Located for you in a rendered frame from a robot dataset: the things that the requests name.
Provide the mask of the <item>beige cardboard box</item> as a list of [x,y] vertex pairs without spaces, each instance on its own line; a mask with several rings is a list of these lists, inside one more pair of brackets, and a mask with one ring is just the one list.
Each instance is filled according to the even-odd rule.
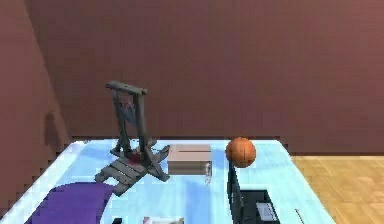
[[208,144],[172,144],[167,159],[170,175],[205,175],[206,163],[211,164],[212,151]]

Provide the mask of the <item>orange basketball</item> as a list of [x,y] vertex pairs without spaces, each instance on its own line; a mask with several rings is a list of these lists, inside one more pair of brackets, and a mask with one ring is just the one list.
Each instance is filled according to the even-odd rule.
[[256,147],[247,138],[232,139],[225,149],[226,158],[237,168],[247,168],[256,160]]

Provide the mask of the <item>light blue bed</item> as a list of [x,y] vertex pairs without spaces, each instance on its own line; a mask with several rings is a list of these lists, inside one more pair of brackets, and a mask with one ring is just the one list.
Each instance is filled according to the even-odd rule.
[[[276,140],[255,140],[255,162],[237,171],[241,187],[267,189],[281,224],[336,224],[320,202],[288,152]],[[0,224],[24,224],[48,191],[72,182],[91,182],[101,168],[114,160],[109,150],[114,140],[71,144],[27,190]],[[182,217],[185,224],[232,224],[227,198],[228,162],[225,140],[208,142],[212,150],[212,177],[173,176],[166,182],[147,175],[121,197],[113,196],[101,224],[121,217],[124,224],[142,224],[145,216]]]

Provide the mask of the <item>black laptop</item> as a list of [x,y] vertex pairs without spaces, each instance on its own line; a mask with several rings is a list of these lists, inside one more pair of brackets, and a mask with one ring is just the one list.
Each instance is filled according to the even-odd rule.
[[281,224],[267,189],[241,187],[228,164],[227,195],[233,224]]

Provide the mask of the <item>pale flat book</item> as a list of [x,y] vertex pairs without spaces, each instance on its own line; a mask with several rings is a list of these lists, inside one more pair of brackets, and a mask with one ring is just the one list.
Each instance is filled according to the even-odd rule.
[[180,217],[144,217],[142,224],[185,224]]

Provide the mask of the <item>purple cloth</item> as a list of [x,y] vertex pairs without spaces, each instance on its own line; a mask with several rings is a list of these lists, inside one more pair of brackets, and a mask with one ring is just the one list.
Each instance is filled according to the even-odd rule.
[[75,182],[52,188],[24,224],[100,224],[113,187]]

